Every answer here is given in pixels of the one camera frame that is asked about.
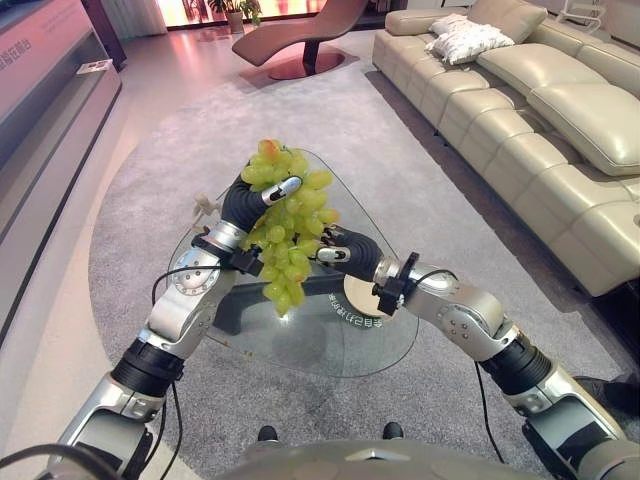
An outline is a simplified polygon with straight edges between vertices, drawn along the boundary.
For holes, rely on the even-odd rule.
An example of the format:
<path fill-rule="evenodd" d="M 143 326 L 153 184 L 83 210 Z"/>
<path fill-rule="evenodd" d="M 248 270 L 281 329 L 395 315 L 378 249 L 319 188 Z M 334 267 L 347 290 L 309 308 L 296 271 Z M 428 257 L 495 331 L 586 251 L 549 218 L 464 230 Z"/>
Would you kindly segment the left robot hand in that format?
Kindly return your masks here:
<path fill-rule="evenodd" d="M 251 185 L 238 176 L 225 196 L 221 219 L 245 233 L 250 233 L 269 207 L 290 197 L 301 186 L 301 177 L 290 176 L 264 190 L 252 191 Z"/>

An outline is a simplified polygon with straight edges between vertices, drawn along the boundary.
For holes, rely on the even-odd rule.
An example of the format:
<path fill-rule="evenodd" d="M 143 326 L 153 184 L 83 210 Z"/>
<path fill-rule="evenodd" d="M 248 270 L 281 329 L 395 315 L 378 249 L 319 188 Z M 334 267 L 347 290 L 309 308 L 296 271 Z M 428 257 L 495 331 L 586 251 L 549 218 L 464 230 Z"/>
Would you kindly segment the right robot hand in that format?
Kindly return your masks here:
<path fill-rule="evenodd" d="M 339 225 L 325 227 L 316 260 L 346 275 L 372 282 L 383 258 L 378 245 L 366 235 Z"/>

